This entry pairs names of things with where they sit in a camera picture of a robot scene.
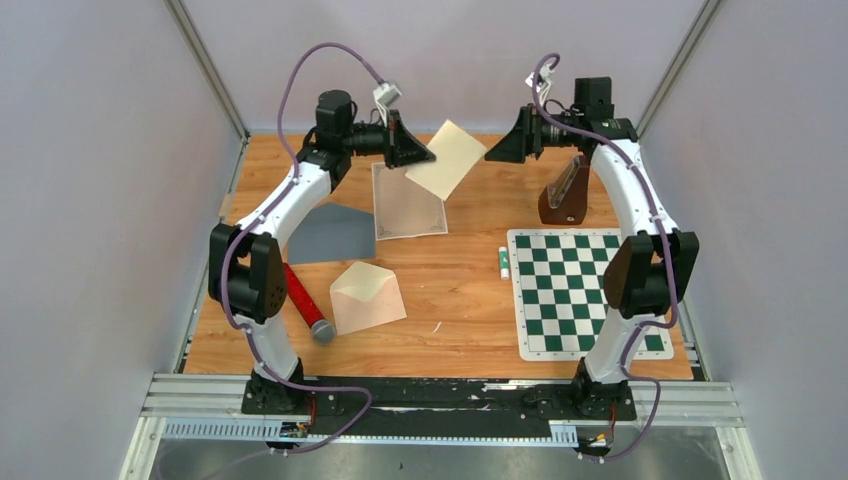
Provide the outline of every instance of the white wall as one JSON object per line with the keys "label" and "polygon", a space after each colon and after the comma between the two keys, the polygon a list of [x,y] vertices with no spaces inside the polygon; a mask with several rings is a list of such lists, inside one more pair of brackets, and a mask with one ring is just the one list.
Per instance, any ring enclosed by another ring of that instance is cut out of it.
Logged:
{"label": "white wall", "polygon": [[688,300],[765,476],[845,478],[848,3],[728,0],[649,131]]}
{"label": "white wall", "polygon": [[238,143],[161,1],[0,3],[0,478],[115,478]]}
{"label": "white wall", "polygon": [[[570,103],[573,78],[613,78],[618,112],[634,121],[671,62],[703,0],[185,0],[248,128],[276,128],[298,58],[319,42],[345,43],[386,78],[412,129],[445,118],[502,132],[529,101],[524,79],[542,55],[563,54],[553,95]],[[314,55],[298,76],[284,125],[314,124],[325,90],[349,91],[362,111],[374,85],[340,51]]]}

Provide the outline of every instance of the table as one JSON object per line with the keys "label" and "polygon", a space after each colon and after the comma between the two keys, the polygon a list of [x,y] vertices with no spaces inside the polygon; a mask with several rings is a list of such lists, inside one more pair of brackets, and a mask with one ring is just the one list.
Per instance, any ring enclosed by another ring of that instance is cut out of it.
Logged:
{"label": "table", "polygon": [[[419,137],[424,143],[430,136]],[[501,136],[477,137],[488,147]],[[289,137],[297,148],[302,137]],[[328,346],[312,342],[290,301],[283,318],[307,375],[420,376],[470,378],[571,378],[577,362],[526,362],[518,354],[512,286],[500,279],[498,247],[512,228],[550,228],[536,211],[539,193],[576,153],[548,149],[523,165],[480,162],[446,202],[447,235],[377,242],[377,258],[365,260],[391,269],[407,318],[336,338]],[[373,212],[371,164],[382,157],[356,157],[327,201]],[[276,136],[251,138],[229,222],[238,221],[279,184],[291,160]],[[581,227],[615,228],[606,190],[592,173],[589,211]],[[332,317],[330,284],[353,261],[294,265],[316,304]],[[441,327],[433,330],[439,322]],[[692,371],[678,328],[671,332],[674,358],[635,361],[633,372],[663,379],[691,379]],[[200,312],[186,373],[247,373],[253,359],[244,336],[227,324],[220,305],[208,297]]]}

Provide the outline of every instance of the green and white chessboard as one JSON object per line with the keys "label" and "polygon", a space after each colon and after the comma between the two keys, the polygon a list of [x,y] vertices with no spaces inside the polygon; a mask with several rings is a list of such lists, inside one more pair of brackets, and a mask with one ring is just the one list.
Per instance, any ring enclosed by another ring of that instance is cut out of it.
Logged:
{"label": "green and white chessboard", "polygon": [[[606,318],[604,271],[620,245],[618,229],[510,230],[507,233],[521,358],[578,360]],[[667,330],[651,327],[636,358],[674,356]]]}

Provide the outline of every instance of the white square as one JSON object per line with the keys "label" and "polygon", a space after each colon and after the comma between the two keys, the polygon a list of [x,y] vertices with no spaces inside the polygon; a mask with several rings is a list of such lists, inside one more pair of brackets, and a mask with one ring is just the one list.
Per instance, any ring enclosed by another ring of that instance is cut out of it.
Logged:
{"label": "white square", "polygon": [[536,290],[535,275],[522,275],[519,281],[521,282],[521,288],[524,290]]}
{"label": "white square", "polygon": [[592,330],[592,321],[591,320],[575,320],[574,321],[574,329],[577,330],[577,335],[594,335],[595,331]]}
{"label": "white square", "polygon": [[571,311],[571,305],[557,305],[557,317],[560,320],[571,320],[574,318],[574,312]]}
{"label": "white square", "polygon": [[553,290],[539,290],[539,304],[540,305],[554,305],[554,291]]}
{"label": "white square", "polygon": [[550,275],[551,266],[548,262],[533,262],[533,272],[536,275]]}
{"label": "white square", "polygon": [[[524,277],[521,278],[521,284],[524,285]],[[598,277],[595,275],[585,275],[583,277],[583,288],[586,290],[600,290],[601,284],[598,282]]]}
{"label": "white square", "polygon": [[554,287],[554,290],[566,290],[568,289],[568,279],[565,275],[551,275],[551,286]]}
{"label": "white square", "polygon": [[531,352],[544,352],[545,337],[542,335],[530,335],[527,337],[527,347]]}
{"label": "white square", "polygon": [[561,262],[562,261],[562,250],[559,248],[549,248],[548,249],[548,261],[549,262]]}
{"label": "white square", "polygon": [[529,248],[520,248],[520,249],[518,249],[518,252],[516,252],[516,254],[518,255],[517,258],[518,258],[519,262],[532,262],[533,261],[533,251],[530,250]]}
{"label": "white square", "polygon": [[577,342],[576,335],[561,335],[559,337],[562,340],[562,351],[563,352],[579,352],[580,351],[580,343]]}
{"label": "white square", "polygon": [[542,318],[542,309],[538,305],[524,305],[524,318],[539,320]]}
{"label": "white square", "polygon": [[604,237],[602,235],[589,235],[589,246],[592,248],[604,248]]}
{"label": "white square", "polygon": [[572,305],[584,305],[586,303],[586,291],[585,290],[569,290],[568,295],[571,297]]}
{"label": "white square", "polygon": [[607,318],[607,312],[604,311],[603,305],[593,303],[589,305],[589,317],[600,320],[602,318]]}
{"label": "white square", "polygon": [[559,335],[559,320],[542,320],[542,332],[545,335]]}
{"label": "white square", "polygon": [[580,272],[580,263],[564,262],[566,275],[582,275]]}

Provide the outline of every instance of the purple cable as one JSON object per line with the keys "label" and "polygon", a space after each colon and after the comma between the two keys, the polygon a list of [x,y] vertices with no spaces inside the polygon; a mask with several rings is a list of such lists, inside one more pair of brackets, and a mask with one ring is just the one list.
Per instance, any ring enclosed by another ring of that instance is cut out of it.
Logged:
{"label": "purple cable", "polygon": [[[560,59],[560,57],[559,57],[558,53],[549,53],[549,54],[545,55],[544,57],[542,57],[542,59],[539,61],[538,65],[536,65],[534,77],[539,78],[540,72],[542,71],[542,67],[544,67],[545,64],[549,60],[553,60],[553,62],[551,62],[550,66],[551,66],[551,68],[554,68],[554,67],[557,66],[557,64],[559,64],[559,59]],[[630,159],[630,157],[627,155],[627,153],[625,153],[624,150],[621,149],[621,147],[616,145],[610,139],[608,139],[608,138],[606,138],[602,135],[598,135],[595,132],[590,132],[589,130],[583,130],[582,128],[575,128],[575,127],[572,127],[572,126],[569,126],[569,125],[566,125],[562,122],[557,121],[555,118],[553,118],[544,109],[544,107],[539,102],[539,92],[537,92],[535,88],[531,88],[530,90],[533,92],[533,104],[536,107],[536,111],[538,111],[539,115],[541,115],[542,118],[544,118],[549,124],[553,125],[554,127],[559,128],[561,130],[564,130],[566,132],[574,133],[574,134],[581,135],[581,136],[584,136],[584,137],[587,137],[587,138],[591,138],[592,140],[595,140],[595,141],[597,141],[597,142],[599,142],[603,145],[606,145],[606,146],[610,147],[619,157],[621,157],[621,159],[624,161],[624,163],[628,167],[633,165],[633,160]],[[659,405],[660,405],[660,395],[661,395],[661,392],[662,392],[662,387],[660,386],[659,380],[657,380],[655,378],[651,378],[651,377],[642,377],[642,376],[638,376],[638,375],[633,375],[630,372],[628,372],[627,369],[624,367],[624,365],[627,363],[627,356],[630,354],[630,351],[633,349],[634,345],[636,344],[636,339],[639,338],[639,334],[642,332],[642,330],[644,330],[645,328],[648,328],[648,327],[670,329],[677,324],[677,319],[679,318],[679,315],[680,315],[680,312],[679,312],[678,306],[677,306],[677,285],[674,282],[674,268],[671,264],[671,246],[669,245],[669,242],[668,242],[668,235],[666,235],[665,228],[663,227],[663,224],[662,224],[662,220],[660,220],[660,212],[659,212],[659,209],[657,208],[656,202],[654,201],[654,196],[651,194],[651,189],[648,186],[647,180],[645,180],[645,177],[642,175],[642,172],[640,172],[638,168],[631,168],[630,170],[636,176],[636,179],[639,181],[639,185],[642,186],[642,191],[645,193],[645,199],[648,201],[648,207],[650,209],[651,215],[653,215],[654,224],[656,225],[657,231],[659,232],[659,235],[660,235],[660,242],[662,243],[662,249],[663,249],[663,258],[665,259],[665,272],[666,272],[666,277],[668,279],[668,292],[669,292],[669,297],[670,297],[670,300],[671,300],[671,320],[669,320],[667,323],[666,322],[657,322],[657,321],[653,321],[653,320],[641,322],[639,325],[636,326],[636,329],[633,331],[633,334],[630,336],[630,338],[627,340],[627,343],[624,345],[624,350],[621,352],[621,357],[619,357],[619,366],[621,367],[621,373],[624,374],[624,376],[627,377],[630,380],[653,383],[656,386],[657,394],[656,394],[656,397],[654,398],[654,404],[653,404],[653,407],[651,408],[651,413],[648,414],[648,419],[645,420],[645,428],[643,428],[642,431],[639,432],[639,436],[636,437],[636,440],[634,440],[633,443],[631,443],[627,448],[625,448],[621,452],[616,453],[615,455],[609,455],[609,456],[603,457],[603,461],[620,460],[620,459],[626,457],[628,454],[630,454],[630,452],[635,450],[636,447],[638,447],[639,444],[642,443],[642,440],[644,440],[645,435],[648,433],[648,430],[651,429],[651,424],[653,424],[653,422],[654,422],[654,417],[656,417],[657,409],[659,408]],[[587,457],[594,459],[597,462],[601,461],[601,459],[599,457],[593,457],[591,455],[588,455]]]}
{"label": "purple cable", "polygon": [[[239,232],[239,234],[236,235],[236,238],[233,239],[233,242],[230,244],[229,248],[227,248],[227,251],[224,254],[224,267],[221,269],[221,286],[222,286],[221,287],[221,306],[224,309],[224,315],[226,315],[227,321],[230,323],[230,326],[232,326],[234,329],[245,330],[245,337],[247,338],[247,344],[250,347],[250,352],[253,354],[253,358],[254,358],[254,360],[256,360],[256,363],[262,367],[262,369],[265,371],[265,373],[267,373],[271,378],[273,378],[277,382],[285,385],[288,388],[293,388],[295,390],[301,390],[301,391],[305,391],[305,392],[333,392],[333,393],[352,392],[352,393],[361,393],[361,394],[365,395],[366,402],[365,402],[365,405],[362,407],[362,409],[356,415],[354,415],[353,418],[350,419],[350,421],[347,422],[337,432],[328,436],[324,440],[321,440],[320,442],[316,442],[316,443],[309,445],[307,447],[298,448],[298,449],[294,449],[294,450],[283,450],[282,453],[284,455],[294,455],[294,454],[298,454],[298,453],[312,452],[314,450],[317,450],[317,449],[327,445],[328,443],[332,442],[333,440],[337,439],[344,432],[346,432],[350,427],[352,427],[354,423],[356,423],[360,418],[362,418],[363,415],[365,415],[365,412],[367,412],[368,409],[371,407],[371,403],[374,399],[373,396],[371,395],[371,392],[368,391],[368,389],[366,389],[366,388],[362,388],[362,387],[317,387],[317,386],[299,385],[297,383],[293,383],[293,382],[290,382],[290,381],[284,379],[281,375],[277,374],[277,372],[272,371],[270,368],[268,368],[268,366],[265,364],[265,361],[262,359],[262,356],[260,355],[259,350],[256,347],[256,342],[253,339],[252,332],[251,332],[251,330],[249,330],[248,325],[246,325],[246,324],[240,325],[240,324],[236,323],[236,320],[233,317],[232,307],[230,306],[230,294],[229,294],[229,292],[227,291],[227,288],[226,288],[227,281],[228,281],[228,278],[229,278],[228,267],[230,265],[230,261],[232,261],[233,255],[235,254],[236,248],[238,247],[239,243],[241,243],[241,241],[244,240],[244,237],[246,237],[247,234],[251,230],[256,228],[257,225],[259,225],[259,223],[261,222],[260,218],[268,216],[268,214],[277,205],[279,205],[280,202],[282,202],[284,198],[286,198],[286,195],[288,195],[289,192],[291,192],[292,189],[294,188],[294,186],[296,185],[295,180],[300,177],[300,166],[298,165],[298,162],[297,162],[297,154],[294,152],[291,145],[289,145],[288,141],[286,140],[285,135],[283,134],[283,111],[285,110],[286,102],[288,101],[289,94],[291,93],[292,85],[294,85],[294,79],[297,76],[297,73],[300,70],[300,67],[303,65],[303,63],[306,61],[306,59],[309,58],[310,55],[312,55],[313,53],[315,53],[316,51],[318,51],[322,48],[338,48],[340,50],[344,50],[345,52],[347,52],[351,56],[353,56],[355,59],[359,60],[359,62],[362,64],[362,66],[364,66],[365,69],[368,70],[368,73],[371,74],[371,76],[374,78],[374,80],[377,81],[378,84],[385,82],[383,77],[381,77],[377,73],[377,71],[374,70],[374,67],[372,67],[370,63],[365,61],[365,59],[362,58],[361,55],[356,53],[350,47],[348,47],[346,45],[342,45],[341,43],[335,43],[335,42],[319,43],[318,45],[315,45],[314,47],[307,50],[306,53],[304,53],[303,56],[300,57],[300,60],[298,60],[297,64],[294,67],[294,70],[292,70],[291,76],[289,77],[288,84],[286,84],[286,90],[283,93],[283,98],[280,101],[280,108],[277,111],[277,135],[280,137],[280,142],[283,144],[283,148],[286,149],[286,152],[288,152],[289,156],[291,156],[291,158],[292,158],[292,180],[288,184],[286,184],[285,188],[283,188],[283,190],[280,192],[280,194],[277,195],[277,197],[274,198],[268,204],[268,206],[265,207],[265,209],[262,210],[260,212],[260,214],[257,215],[257,217],[252,222],[250,222],[249,225],[244,226],[242,228],[241,232]],[[224,471],[229,470],[230,468],[232,468],[232,467],[234,467],[238,464],[241,464],[242,462],[245,462],[247,460],[250,460],[252,458],[255,458],[255,457],[261,456],[262,454],[267,454],[267,453],[268,453],[268,450],[262,450],[260,452],[254,452],[254,453],[251,453],[247,456],[239,458],[238,460],[236,460],[236,461],[232,462],[231,464],[227,465],[226,467],[218,470],[217,472],[213,473],[212,475],[205,477],[205,480],[215,478],[218,475],[220,475],[221,473],[223,473]]]}

